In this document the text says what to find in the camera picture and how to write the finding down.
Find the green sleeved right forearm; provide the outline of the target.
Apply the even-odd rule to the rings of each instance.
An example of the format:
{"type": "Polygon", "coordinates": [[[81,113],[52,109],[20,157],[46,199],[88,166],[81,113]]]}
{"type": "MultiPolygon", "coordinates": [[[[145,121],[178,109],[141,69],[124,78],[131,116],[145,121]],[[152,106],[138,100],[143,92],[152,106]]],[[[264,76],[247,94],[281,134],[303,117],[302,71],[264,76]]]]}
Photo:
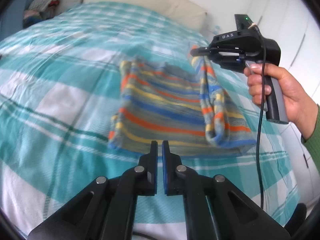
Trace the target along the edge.
{"type": "Polygon", "coordinates": [[[315,129],[313,130],[313,133],[308,139],[304,139],[303,136],[301,136],[301,142],[305,146],[305,148],[308,150],[313,162],[315,163],[315,166],[317,167],[317,171],[320,170],[320,129],[319,129],[319,105],[318,105],[318,113],[317,118],[315,122],[315,129]]]}

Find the person's right hand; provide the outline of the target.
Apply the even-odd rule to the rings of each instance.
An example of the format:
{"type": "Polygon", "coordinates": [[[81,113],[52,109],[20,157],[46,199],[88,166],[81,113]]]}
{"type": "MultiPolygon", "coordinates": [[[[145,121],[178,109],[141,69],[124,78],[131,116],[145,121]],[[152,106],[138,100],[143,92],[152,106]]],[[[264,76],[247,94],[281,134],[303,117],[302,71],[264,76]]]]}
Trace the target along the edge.
{"type": "Polygon", "coordinates": [[[272,88],[263,85],[262,70],[265,75],[278,80],[283,93],[288,120],[296,125],[302,137],[308,140],[317,123],[318,105],[305,92],[301,84],[285,69],[274,64],[251,64],[244,70],[247,77],[248,92],[255,105],[260,106],[272,88]]]}

